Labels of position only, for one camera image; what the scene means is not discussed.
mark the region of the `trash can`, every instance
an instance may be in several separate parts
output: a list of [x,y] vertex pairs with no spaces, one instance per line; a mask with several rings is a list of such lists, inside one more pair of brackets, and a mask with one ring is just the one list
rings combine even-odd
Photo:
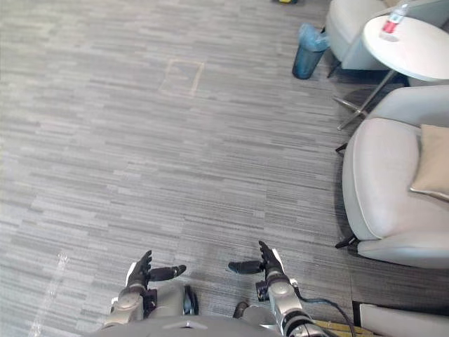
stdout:
[[320,33],[313,25],[303,23],[299,31],[292,73],[297,79],[308,79],[314,72],[321,56],[329,47],[328,35]]

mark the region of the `black cable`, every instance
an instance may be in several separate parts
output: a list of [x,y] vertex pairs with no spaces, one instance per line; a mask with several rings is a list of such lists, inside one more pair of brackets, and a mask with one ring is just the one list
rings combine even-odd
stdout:
[[317,304],[317,303],[328,304],[328,305],[333,306],[335,309],[337,309],[340,312],[340,314],[342,314],[342,316],[344,317],[344,320],[346,321],[346,323],[349,325],[349,328],[351,329],[352,337],[356,337],[356,329],[354,328],[354,325],[352,324],[351,319],[348,317],[348,315],[346,315],[346,313],[342,310],[342,308],[340,308],[340,306],[337,303],[332,302],[331,300],[326,300],[325,298],[304,298],[304,297],[302,297],[300,290],[297,286],[294,286],[293,288],[295,290],[296,296],[303,302],[312,303],[312,304]]

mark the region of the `beige pillow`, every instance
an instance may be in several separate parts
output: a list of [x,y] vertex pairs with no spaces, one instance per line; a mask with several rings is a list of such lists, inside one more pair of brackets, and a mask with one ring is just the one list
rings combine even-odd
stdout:
[[421,125],[421,157],[410,188],[449,201],[449,128]]

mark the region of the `chair cushion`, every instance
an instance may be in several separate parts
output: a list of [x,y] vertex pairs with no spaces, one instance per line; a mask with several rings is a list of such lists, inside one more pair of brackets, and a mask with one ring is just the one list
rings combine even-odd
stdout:
[[335,28],[350,44],[360,33],[363,25],[387,5],[383,0],[332,0],[328,17],[335,23]]
[[421,125],[420,164],[410,188],[449,201],[449,128]]
[[419,138],[417,127],[374,118],[365,120],[351,139],[355,198],[374,237],[449,227],[449,203],[409,190]]

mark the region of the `water bottle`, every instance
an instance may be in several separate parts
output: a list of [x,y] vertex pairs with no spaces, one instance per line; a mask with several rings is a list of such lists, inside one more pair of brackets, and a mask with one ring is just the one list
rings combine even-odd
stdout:
[[389,41],[397,41],[396,37],[393,37],[394,30],[401,23],[402,19],[407,15],[408,9],[410,7],[409,0],[400,1],[394,10],[390,13],[385,25],[382,27],[380,32],[380,37]]

